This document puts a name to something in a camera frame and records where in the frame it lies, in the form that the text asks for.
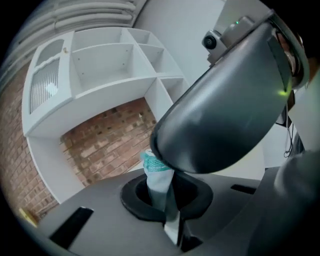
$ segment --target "black slot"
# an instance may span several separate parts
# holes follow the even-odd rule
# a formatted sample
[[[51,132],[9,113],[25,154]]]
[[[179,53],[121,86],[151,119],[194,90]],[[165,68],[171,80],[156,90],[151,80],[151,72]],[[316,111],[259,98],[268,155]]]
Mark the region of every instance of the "black slot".
[[[256,192],[256,188],[254,188],[254,187],[243,186],[243,185],[239,185],[239,184],[232,185],[231,189],[239,191],[239,192],[247,193],[250,195],[253,195]]]
[[[92,209],[84,207],[78,208],[50,236],[50,239],[62,248],[68,249],[93,213],[94,211]]]

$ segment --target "white shelf unit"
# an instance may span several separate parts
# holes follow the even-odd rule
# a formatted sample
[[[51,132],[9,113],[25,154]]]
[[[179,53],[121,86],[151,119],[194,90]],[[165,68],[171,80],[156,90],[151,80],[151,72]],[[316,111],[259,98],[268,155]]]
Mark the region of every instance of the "white shelf unit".
[[[22,126],[52,195],[62,203],[84,188],[59,151],[63,134],[142,97],[159,121],[188,87],[175,60],[149,31],[72,31],[39,46],[24,83]]]

